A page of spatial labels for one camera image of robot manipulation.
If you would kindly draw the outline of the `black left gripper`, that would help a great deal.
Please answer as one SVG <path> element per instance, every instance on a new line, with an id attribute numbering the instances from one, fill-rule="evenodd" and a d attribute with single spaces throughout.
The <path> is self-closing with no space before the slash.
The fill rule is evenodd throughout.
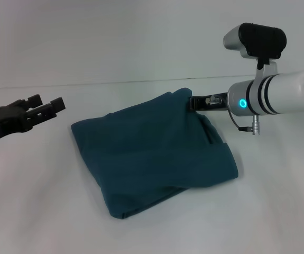
<path id="1" fill-rule="evenodd" d="M 65 109 L 62 97 L 43 105 L 39 94 L 28 97 L 27 100 L 17 100 L 7 106 L 1 106 L 0 138 L 13 133 L 27 132 L 33 128 L 32 125 L 48 121 Z"/>

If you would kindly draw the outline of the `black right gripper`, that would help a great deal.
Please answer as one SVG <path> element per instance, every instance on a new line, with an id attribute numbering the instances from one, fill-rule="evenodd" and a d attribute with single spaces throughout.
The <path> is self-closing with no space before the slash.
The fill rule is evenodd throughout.
<path id="1" fill-rule="evenodd" d="M 188 101 L 188 111 L 228 111 L 227 93 L 192 96 Z"/>

